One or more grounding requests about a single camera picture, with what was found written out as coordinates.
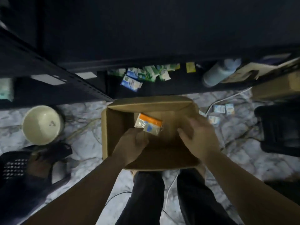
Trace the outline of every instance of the water bottle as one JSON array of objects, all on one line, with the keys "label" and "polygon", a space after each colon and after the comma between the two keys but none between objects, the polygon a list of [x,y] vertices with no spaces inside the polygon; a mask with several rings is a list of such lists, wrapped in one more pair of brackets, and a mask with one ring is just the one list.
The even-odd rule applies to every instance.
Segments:
[{"label": "water bottle", "polygon": [[223,79],[233,74],[236,69],[241,65],[242,60],[238,59],[225,59],[217,62],[210,70],[208,70],[203,78],[202,83],[206,87],[212,87],[220,83]]}]

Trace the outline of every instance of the pant leg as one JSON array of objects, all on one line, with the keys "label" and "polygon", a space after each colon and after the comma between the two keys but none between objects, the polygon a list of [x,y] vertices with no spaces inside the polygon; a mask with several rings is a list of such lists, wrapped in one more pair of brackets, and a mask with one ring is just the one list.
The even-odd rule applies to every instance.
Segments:
[{"label": "pant leg", "polygon": [[138,172],[116,225],[159,225],[165,184],[160,172]]},{"label": "pant leg", "polygon": [[177,179],[180,209],[186,225],[234,224],[203,177],[194,168],[181,170]]}]

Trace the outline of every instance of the forearm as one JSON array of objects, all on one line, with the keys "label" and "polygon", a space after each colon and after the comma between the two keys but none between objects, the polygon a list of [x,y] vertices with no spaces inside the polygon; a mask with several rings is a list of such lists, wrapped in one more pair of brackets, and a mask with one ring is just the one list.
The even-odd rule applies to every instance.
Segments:
[{"label": "forearm", "polygon": [[204,162],[245,224],[299,223],[300,206],[265,185],[223,153],[211,151]]},{"label": "forearm", "polygon": [[124,167],[124,162],[117,156],[108,157],[66,193],[30,217],[25,224],[94,225]]}]

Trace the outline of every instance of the white marble floor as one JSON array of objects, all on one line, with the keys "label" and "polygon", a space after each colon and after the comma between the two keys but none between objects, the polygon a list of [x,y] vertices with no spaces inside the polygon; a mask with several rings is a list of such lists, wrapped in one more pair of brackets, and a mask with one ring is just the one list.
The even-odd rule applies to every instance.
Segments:
[{"label": "white marble floor", "polygon": [[[193,99],[200,109],[205,111],[211,103],[233,93],[232,91],[213,92],[189,94],[186,96]],[[257,140],[262,139],[263,136],[257,125],[257,119],[253,111],[257,106],[264,104],[253,103],[250,96],[250,92],[247,92],[229,100],[230,103],[234,103],[235,115],[211,113],[221,118],[220,125],[216,127],[215,130],[223,152],[234,162],[261,180],[286,178],[293,173],[299,173],[299,158],[267,154],[260,149],[260,144]],[[48,204],[67,191],[102,162],[101,111],[106,106],[106,102],[87,102],[59,106],[66,115],[67,124],[64,130],[64,136],[71,136],[67,142],[73,147],[74,153],[72,158],[80,162],[78,166],[72,170],[72,179],[70,182],[49,195],[45,204]],[[22,118],[28,109],[29,108],[0,111],[0,154],[30,145],[20,129]],[[89,128],[85,131],[77,132],[75,135],[72,134],[91,122],[93,125],[90,124]],[[176,174],[176,170],[164,172],[165,194]],[[205,182],[206,185],[212,189],[217,201],[224,206],[229,215],[237,223],[242,224],[234,207],[230,204],[210,172],[207,172]],[[132,187],[133,179],[130,172],[123,170],[118,176],[110,197],[123,191],[130,191]],[[107,207],[104,208],[97,224],[114,224],[129,197],[130,193],[115,197]],[[185,224],[179,208],[176,185],[173,185],[170,191],[166,211],[177,224]],[[175,223],[164,215],[162,216],[161,224],[171,225]]]}]

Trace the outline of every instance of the white bowl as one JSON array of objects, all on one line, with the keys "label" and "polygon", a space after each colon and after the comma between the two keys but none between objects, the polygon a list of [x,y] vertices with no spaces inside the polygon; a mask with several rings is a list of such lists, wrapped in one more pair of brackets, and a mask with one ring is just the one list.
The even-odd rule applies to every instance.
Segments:
[{"label": "white bowl", "polygon": [[33,107],[26,113],[22,123],[24,136],[35,145],[51,143],[63,127],[62,117],[48,106]]}]

